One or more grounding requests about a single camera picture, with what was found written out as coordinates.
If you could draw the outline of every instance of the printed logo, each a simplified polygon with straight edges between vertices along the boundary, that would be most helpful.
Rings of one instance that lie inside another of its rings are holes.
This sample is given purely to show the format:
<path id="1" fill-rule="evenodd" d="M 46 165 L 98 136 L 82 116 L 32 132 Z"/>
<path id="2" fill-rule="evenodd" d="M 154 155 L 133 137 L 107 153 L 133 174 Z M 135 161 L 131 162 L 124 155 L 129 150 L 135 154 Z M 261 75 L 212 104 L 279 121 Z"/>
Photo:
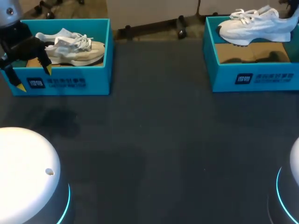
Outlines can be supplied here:
<path id="1" fill-rule="evenodd" d="M 44 89 L 45 85 L 41 78 L 27 78 L 28 84 L 32 89 Z"/>
<path id="2" fill-rule="evenodd" d="M 240 73 L 237 75 L 235 84 L 249 84 L 252 79 L 252 73 Z"/>

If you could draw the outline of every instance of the table surface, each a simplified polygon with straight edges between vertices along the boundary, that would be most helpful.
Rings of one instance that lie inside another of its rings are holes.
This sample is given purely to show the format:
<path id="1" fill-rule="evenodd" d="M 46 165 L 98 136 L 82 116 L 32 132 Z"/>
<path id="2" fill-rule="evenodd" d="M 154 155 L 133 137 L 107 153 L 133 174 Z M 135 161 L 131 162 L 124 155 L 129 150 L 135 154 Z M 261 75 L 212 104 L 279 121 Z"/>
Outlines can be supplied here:
<path id="1" fill-rule="evenodd" d="M 117 44 L 105 97 L 12 97 L 1 78 L 1 126 L 51 141 L 76 224 L 269 223 L 269 186 L 299 136 L 299 95 L 213 94 L 201 49 Z"/>

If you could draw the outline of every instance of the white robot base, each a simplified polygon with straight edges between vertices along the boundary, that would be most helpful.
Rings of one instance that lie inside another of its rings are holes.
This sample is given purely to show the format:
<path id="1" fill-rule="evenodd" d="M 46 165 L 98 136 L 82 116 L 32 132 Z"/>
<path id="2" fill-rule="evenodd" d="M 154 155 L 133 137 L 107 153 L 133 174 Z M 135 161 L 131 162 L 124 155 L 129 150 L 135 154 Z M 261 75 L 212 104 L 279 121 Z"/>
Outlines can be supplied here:
<path id="1" fill-rule="evenodd" d="M 0 128 L 0 224 L 72 224 L 71 187 L 41 135 Z"/>
<path id="2" fill-rule="evenodd" d="M 299 139 L 272 183 L 267 206 L 272 224 L 299 224 Z"/>

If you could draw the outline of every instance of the screw hole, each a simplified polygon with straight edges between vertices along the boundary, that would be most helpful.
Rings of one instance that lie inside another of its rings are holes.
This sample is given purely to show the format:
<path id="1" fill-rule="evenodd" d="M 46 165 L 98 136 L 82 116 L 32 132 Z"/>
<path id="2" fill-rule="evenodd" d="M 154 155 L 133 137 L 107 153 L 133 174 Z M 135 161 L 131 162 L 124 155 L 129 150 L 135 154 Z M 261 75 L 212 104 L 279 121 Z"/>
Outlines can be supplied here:
<path id="1" fill-rule="evenodd" d="M 50 168 L 47 168 L 46 169 L 46 174 L 52 176 L 52 175 L 54 175 L 54 171 L 52 169 L 50 169 Z"/>

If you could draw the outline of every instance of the sneaker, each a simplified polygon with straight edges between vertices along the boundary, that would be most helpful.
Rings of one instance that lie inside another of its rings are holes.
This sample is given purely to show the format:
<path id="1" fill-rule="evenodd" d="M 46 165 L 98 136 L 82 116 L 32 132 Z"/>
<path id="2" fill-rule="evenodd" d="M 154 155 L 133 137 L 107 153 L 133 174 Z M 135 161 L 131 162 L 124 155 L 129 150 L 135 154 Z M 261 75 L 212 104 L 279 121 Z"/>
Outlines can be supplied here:
<path id="1" fill-rule="evenodd" d="M 46 34 L 42 34 L 42 33 L 37 33 L 36 34 L 36 37 L 38 39 L 40 39 L 41 41 L 47 43 L 47 42 L 50 42 L 50 43 L 54 43 L 55 42 L 55 39 L 57 37 L 60 37 L 60 36 L 64 36 L 64 37 L 69 37 L 69 38 L 77 38 L 79 36 L 78 33 L 72 33 L 68 30 L 66 30 L 65 28 L 62 28 L 57 34 L 55 35 L 46 35 Z"/>
<path id="2" fill-rule="evenodd" d="M 273 42 L 289 42 L 298 18 L 298 8 L 288 19 L 280 19 L 278 11 L 270 6 L 247 12 L 238 9 L 230 15 L 231 20 L 219 24 L 218 32 L 227 42 L 240 46 L 247 46 L 257 38 Z"/>
<path id="3" fill-rule="evenodd" d="M 79 35 L 75 39 L 56 37 L 54 45 L 46 47 L 46 52 L 52 64 L 90 65 L 102 59 L 105 53 L 105 45 L 91 39 L 86 35 Z"/>

